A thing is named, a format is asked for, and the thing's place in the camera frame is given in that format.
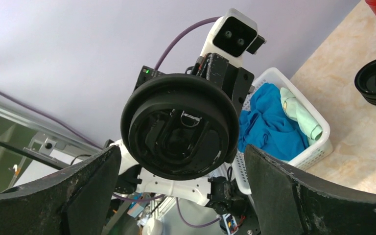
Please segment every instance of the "white backdrop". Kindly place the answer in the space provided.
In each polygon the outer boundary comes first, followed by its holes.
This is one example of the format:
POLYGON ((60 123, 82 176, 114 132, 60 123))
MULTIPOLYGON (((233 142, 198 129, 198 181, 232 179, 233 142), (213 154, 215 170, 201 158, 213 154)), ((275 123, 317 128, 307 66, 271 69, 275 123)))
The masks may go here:
MULTIPOLYGON (((102 145, 120 139, 122 108, 142 65, 153 67, 191 24, 237 8, 267 40, 244 67, 291 77, 359 0, 0 0, 0 90, 102 145)), ((185 37, 161 71, 191 66, 211 25, 185 37)), ((8 107, 30 112, 5 101, 8 107)), ((42 125, 73 135, 34 115, 42 125)))

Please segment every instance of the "table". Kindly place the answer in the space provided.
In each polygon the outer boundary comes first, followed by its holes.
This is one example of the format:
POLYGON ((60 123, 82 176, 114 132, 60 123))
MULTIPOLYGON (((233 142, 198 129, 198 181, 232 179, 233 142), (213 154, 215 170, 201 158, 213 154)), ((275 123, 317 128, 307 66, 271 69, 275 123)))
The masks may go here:
POLYGON ((292 77, 325 117, 334 152, 308 172, 376 193, 376 106, 354 86, 356 73, 376 59, 376 16, 362 0, 292 77))

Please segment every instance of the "white round object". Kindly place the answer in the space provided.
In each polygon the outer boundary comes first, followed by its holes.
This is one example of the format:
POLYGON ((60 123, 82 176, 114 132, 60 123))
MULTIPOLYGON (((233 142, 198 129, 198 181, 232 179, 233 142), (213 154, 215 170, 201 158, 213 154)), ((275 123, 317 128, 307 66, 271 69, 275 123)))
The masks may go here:
POLYGON ((163 230, 162 222, 150 218, 142 229, 142 235, 161 235, 163 230))

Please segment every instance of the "white plastic basket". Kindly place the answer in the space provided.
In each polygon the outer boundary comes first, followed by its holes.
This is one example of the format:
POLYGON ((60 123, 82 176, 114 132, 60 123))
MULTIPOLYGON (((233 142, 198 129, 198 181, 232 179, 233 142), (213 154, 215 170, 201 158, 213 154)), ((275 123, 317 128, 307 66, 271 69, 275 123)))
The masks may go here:
MULTIPOLYGON (((322 115, 313 107, 313 105, 304 97, 304 95, 289 81, 277 68, 266 70, 260 77, 254 79, 253 86, 255 90, 248 95, 244 101, 243 110, 250 110, 250 97, 264 84, 272 83, 279 89, 281 87, 288 88, 296 98, 305 106, 322 127, 322 136, 317 142, 309 146, 298 156, 290 160, 288 163, 299 169, 306 170, 319 160, 329 155, 332 151, 332 144, 329 141, 330 127, 322 115)), ((249 180, 247 178, 246 165, 244 163, 243 153, 237 152, 232 164, 233 174, 237 180, 238 188, 246 195, 250 195, 249 180)))

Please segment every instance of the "light green cloth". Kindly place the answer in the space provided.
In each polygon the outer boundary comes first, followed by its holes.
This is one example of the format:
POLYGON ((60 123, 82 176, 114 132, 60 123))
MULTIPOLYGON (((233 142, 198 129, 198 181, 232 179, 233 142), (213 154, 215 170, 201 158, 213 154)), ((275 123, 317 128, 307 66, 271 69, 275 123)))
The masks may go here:
POLYGON ((309 145, 314 144, 322 135, 322 127, 288 89, 281 88, 280 97, 286 116, 298 122, 301 131, 307 136, 309 145))

